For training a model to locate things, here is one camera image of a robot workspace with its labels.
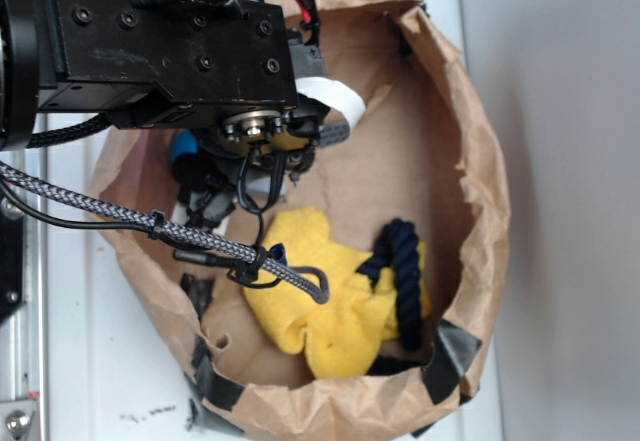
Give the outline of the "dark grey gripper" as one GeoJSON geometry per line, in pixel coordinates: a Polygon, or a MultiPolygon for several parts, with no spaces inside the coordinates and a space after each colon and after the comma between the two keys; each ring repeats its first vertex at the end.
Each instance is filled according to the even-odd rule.
{"type": "MultiPolygon", "coordinates": [[[[208,90],[198,106],[197,140],[208,152],[261,170],[301,174],[314,161],[325,102],[302,93],[305,78],[326,77],[318,46],[297,30],[242,31],[216,41],[208,90]]],[[[200,153],[172,160],[186,225],[213,231],[235,210],[234,191],[215,162],[200,153]]]]}

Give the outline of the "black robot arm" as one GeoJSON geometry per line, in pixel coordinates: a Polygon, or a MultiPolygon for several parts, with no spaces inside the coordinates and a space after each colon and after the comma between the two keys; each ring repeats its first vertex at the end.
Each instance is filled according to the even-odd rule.
{"type": "Polygon", "coordinates": [[[248,178],[312,166],[326,103],[315,0],[298,27],[265,0],[1,0],[1,146],[45,147],[109,127],[178,129],[171,165],[195,223],[235,205],[261,214],[248,178]]]}

